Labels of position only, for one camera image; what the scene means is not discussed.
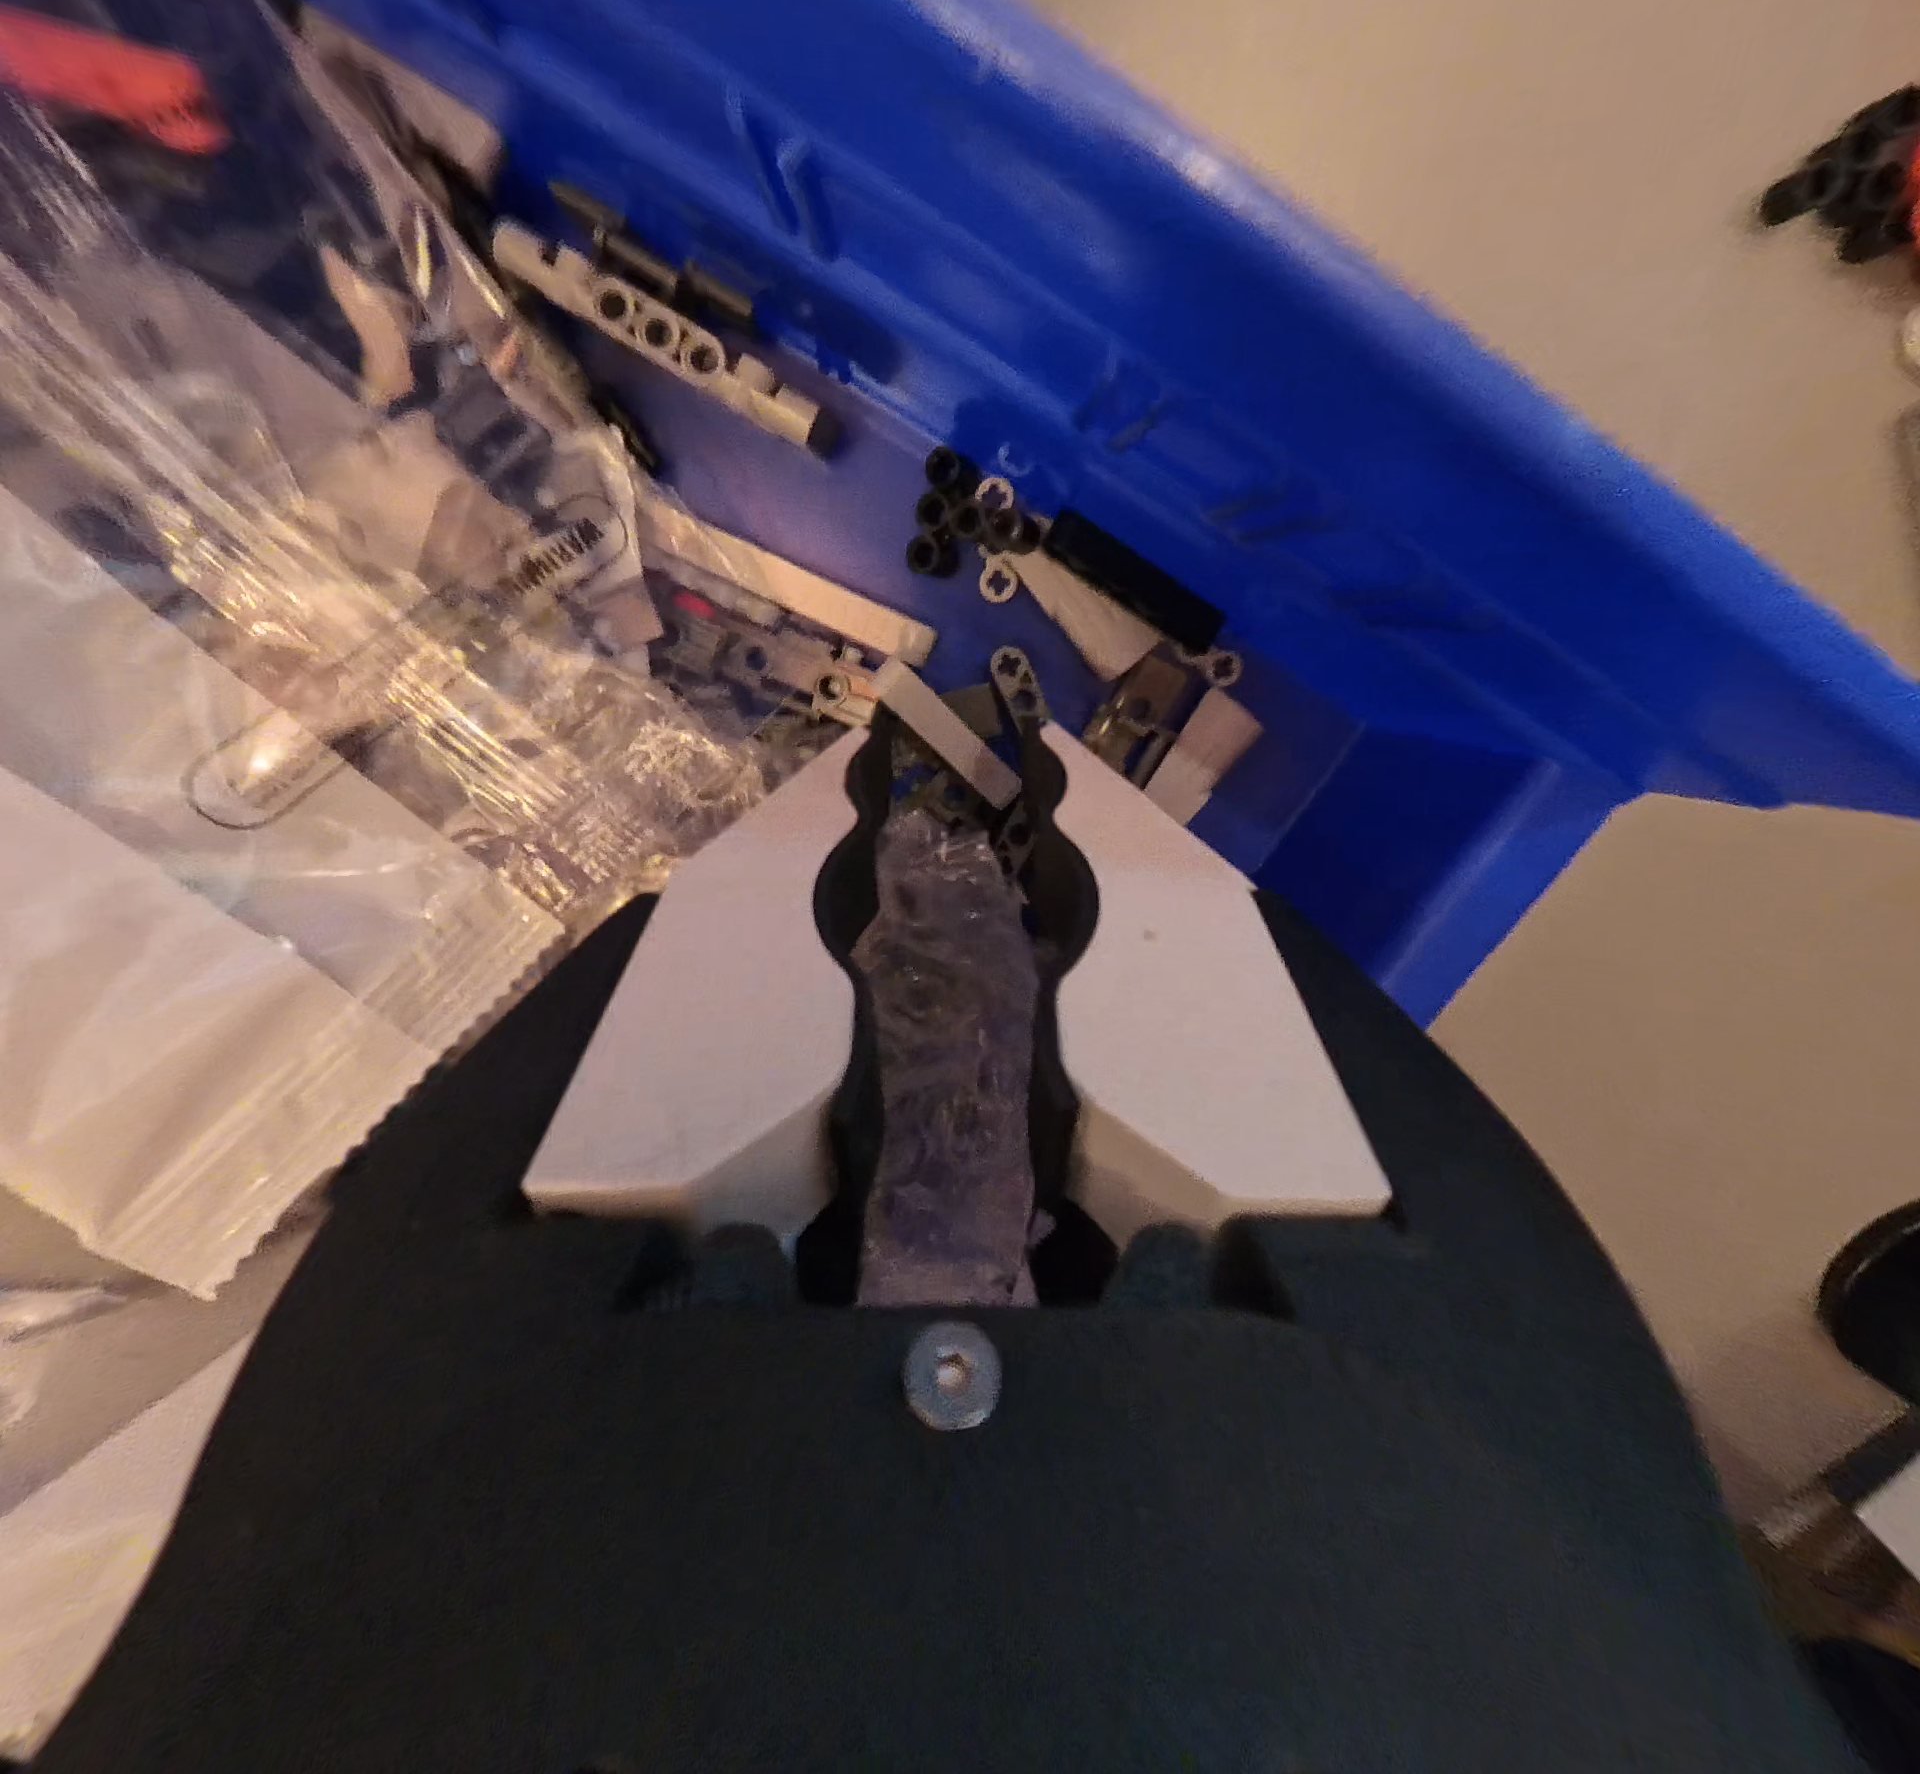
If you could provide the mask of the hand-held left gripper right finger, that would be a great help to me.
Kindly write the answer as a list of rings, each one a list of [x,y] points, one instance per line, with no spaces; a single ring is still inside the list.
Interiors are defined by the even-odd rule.
[[[1083,748],[1028,760],[1092,874],[1053,999],[1078,1118],[1067,1193],[1110,1236],[1237,1215],[1367,1218],[1393,1187],[1251,880]]]

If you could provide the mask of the cluster of black connectors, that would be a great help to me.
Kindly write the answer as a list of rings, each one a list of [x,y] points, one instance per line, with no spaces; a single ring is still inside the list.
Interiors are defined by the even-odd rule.
[[[951,580],[963,553],[977,558],[977,591],[1009,605],[1021,591],[1021,561],[1040,553],[1052,520],[1021,500],[1001,473],[987,473],[951,445],[924,456],[924,489],[913,503],[906,568],[927,580]]]

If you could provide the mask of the white angled piece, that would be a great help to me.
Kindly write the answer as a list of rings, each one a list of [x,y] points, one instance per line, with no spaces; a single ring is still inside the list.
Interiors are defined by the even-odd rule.
[[[1115,682],[1081,731],[1083,746],[1179,825],[1262,739],[1236,689],[1236,652],[1142,653]]]

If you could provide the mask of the short black beam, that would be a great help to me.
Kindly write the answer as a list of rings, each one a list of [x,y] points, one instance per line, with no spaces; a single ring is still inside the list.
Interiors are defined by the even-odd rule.
[[[1043,553],[1186,653],[1212,649],[1224,626],[1212,601],[1075,509],[1052,518]]]

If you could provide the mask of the blue plastic bin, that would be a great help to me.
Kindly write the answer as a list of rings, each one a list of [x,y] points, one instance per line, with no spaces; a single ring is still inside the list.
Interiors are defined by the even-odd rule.
[[[206,0],[6,0],[199,52]],[[1432,1019],[1618,808],[1916,820],[1916,682],[1461,328],[1015,0],[276,0],[753,301],[821,463],[566,325],[681,498],[892,601],[951,444],[1222,614],[1264,723],[1201,833]]]

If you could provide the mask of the black holed beam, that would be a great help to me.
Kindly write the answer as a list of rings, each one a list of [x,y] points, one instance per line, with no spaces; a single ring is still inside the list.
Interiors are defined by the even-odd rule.
[[[989,837],[998,866],[1031,908],[1067,873],[1067,837],[1057,822],[1063,775],[1043,739],[1052,709],[1031,655],[1021,646],[1000,646],[989,660],[989,682],[1019,775],[1016,794],[994,816]]]

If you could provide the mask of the black angled piece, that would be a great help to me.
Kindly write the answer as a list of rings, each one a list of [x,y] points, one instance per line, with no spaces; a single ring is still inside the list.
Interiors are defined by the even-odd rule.
[[[1811,220],[1842,266],[1860,267],[1916,248],[1917,86],[1860,105],[1754,202],[1763,228]]]

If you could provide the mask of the white sealed packet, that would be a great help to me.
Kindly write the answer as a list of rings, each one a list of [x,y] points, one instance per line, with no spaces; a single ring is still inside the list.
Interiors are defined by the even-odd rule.
[[[253,831],[5,775],[5,1187],[211,1297],[565,940],[344,777]]]

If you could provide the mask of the light grey short beam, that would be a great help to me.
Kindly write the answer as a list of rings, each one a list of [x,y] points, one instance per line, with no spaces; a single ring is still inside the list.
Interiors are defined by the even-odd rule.
[[[991,811],[1021,796],[1021,777],[902,657],[883,660],[874,701]]]

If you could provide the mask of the black spoked wheel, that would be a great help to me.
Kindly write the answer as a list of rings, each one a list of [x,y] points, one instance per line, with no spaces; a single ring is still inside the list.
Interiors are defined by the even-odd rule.
[[[1917,1406],[1917,1202],[1888,1210],[1829,1263],[1814,1312],[1836,1353]]]

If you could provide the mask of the red plastic piece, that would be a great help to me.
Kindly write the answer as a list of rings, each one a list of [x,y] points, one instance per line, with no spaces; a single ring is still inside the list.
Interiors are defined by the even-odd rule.
[[[42,12],[3,8],[3,81],[41,105],[117,123],[177,152],[206,158],[229,145],[193,57]]]

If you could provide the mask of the clear plastic bag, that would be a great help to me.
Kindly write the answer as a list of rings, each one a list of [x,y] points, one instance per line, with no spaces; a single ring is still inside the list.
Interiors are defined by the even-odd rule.
[[[840,736],[734,561],[270,0],[5,0],[193,57],[195,158],[5,88],[5,495],[161,631],[53,657],[127,731],[81,804],[253,831],[337,777],[581,934]]]

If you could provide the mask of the long grey holed beam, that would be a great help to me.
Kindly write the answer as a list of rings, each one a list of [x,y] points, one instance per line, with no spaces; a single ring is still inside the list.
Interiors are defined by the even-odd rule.
[[[843,428],[827,405],[760,358],[730,347],[715,331],[647,292],[641,282],[599,267],[584,252],[545,238],[511,216],[493,222],[490,252],[502,276],[757,428],[818,460],[837,451]]]

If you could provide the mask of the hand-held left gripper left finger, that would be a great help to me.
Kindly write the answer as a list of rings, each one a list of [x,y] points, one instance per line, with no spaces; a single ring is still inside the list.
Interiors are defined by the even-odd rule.
[[[536,1210],[798,1236],[828,1205],[857,999],[815,894],[890,788],[885,748],[825,750],[673,869],[525,1166]]]

